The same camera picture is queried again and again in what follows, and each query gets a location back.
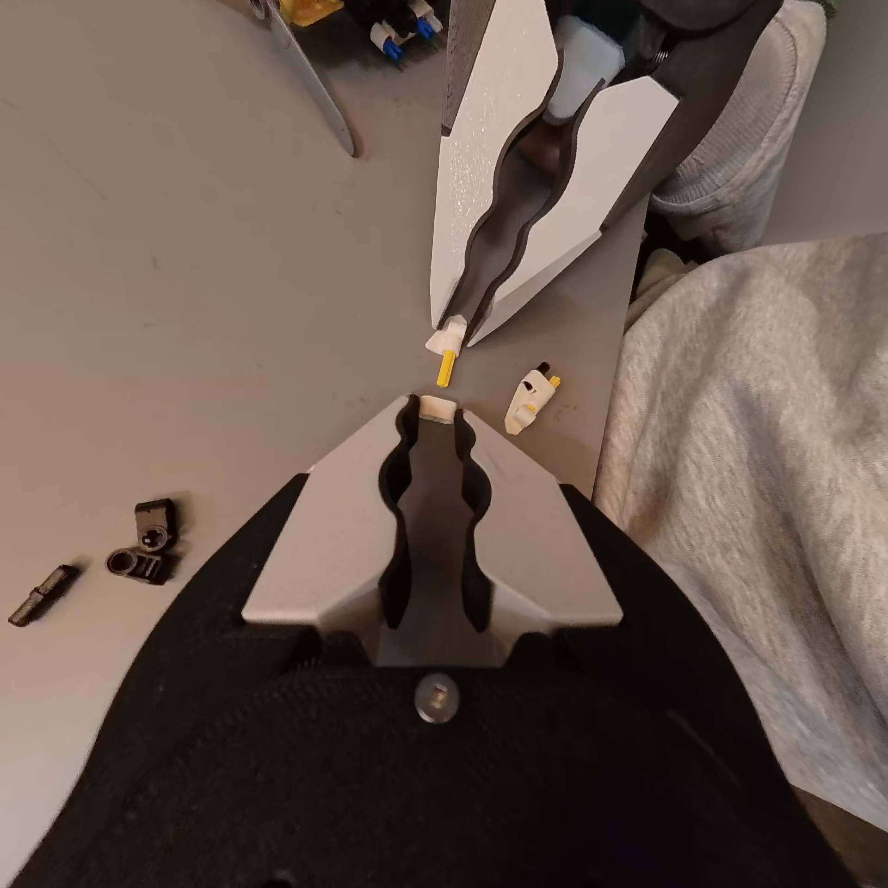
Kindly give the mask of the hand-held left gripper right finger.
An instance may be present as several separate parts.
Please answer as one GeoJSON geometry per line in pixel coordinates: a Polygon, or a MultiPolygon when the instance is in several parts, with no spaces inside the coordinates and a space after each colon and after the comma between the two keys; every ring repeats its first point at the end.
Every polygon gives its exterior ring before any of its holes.
{"type": "Polygon", "coordinates": [[[472,512],[461,571],[472,627],[514,645],[528,633],[618,625],[623,610],[558,480],[468,410],[454,430],[472,512]]]}

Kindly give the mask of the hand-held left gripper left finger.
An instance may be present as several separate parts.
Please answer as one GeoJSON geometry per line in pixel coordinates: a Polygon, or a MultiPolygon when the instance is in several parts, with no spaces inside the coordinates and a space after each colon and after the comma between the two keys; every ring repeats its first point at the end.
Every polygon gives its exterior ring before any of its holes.
{"type": "Polygon", "coordinates": [[[308,472],[241,610],[247,623],[396,629],[412,571],[399,501],[412,481],[419,398],[402,395],[308,472]]]}

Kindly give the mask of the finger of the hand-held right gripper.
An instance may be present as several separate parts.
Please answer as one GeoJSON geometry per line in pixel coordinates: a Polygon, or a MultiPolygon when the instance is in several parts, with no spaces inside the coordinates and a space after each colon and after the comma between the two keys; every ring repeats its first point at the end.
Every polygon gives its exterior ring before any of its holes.
{"type": "Polygon", "coordinates": [[[432,230],[430,314],[439,329],[472,241],[496,201],[507,149],[561,71],[544,1],[453,2],[432,230]]]}
{"type": "Polygon", "coordinates": [[[579,258],[679,104],[650,75],[602,88],[580,109],[567,161],[545,203],[519,229],[505,270],[485,292],[466,334],[476,345],[579,258]]]}

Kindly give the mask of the black lego pin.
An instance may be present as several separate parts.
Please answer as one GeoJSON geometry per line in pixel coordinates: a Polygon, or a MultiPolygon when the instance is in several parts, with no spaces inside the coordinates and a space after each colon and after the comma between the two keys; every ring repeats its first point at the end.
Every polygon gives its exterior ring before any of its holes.
{"type": "Polygon", "coordinates": [[[80,567],[57,566],[45,580],[33,588],[24,601],[8,617],[8,623],[24,628],[39,620],[52,604],[63,596],[81,573],[80,567]]]}

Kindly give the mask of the person's right forearm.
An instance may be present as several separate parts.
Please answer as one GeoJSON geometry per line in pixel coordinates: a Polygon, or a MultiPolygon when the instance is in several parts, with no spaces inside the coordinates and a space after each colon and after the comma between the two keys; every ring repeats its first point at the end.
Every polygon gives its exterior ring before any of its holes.
{"type": "Polygon", "coordinates": [[[649,208],[713,256],[757,247],[827,38],[818,2],[783,2],[703,141],[649,208]]]}

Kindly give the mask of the white lego sub-assembly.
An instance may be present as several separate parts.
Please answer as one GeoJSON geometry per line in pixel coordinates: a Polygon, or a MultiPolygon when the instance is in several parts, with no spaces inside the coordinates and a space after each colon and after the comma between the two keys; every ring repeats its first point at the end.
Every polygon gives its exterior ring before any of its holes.
{"type": "Polygon", "coordinates": [[[505,431],[517,436],[532,425],[561,385],[544,361],[521,378],[505,414],[505,431]]]}

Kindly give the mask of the lego plane model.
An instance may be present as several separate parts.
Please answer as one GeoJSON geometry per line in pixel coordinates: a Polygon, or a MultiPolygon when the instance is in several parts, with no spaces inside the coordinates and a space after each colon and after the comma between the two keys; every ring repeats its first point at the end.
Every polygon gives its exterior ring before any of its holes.
{"type": "Polygon", "coordinates": [[[445,33],[427,1],[250,1],[255,19],[276,35],[293,58],[296,74],[345,153],[360,154],[352,128],[332,91],[310,61],[300,36],[344,13],[387,60],[400,67],[405,46],[418,40],[437,44],[445,33]]]}

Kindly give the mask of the person's right hand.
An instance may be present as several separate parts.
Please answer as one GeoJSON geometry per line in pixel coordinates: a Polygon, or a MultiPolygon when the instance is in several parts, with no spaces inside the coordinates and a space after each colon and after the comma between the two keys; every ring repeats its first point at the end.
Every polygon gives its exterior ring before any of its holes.
{"type": "Polygon", "coordinates": [[[517,150],[521,157],[542,175],[554,179],[561,167],[561,150],[565,133],[565,125],[554,125],[540,120],[519,138],[517,150]]]}

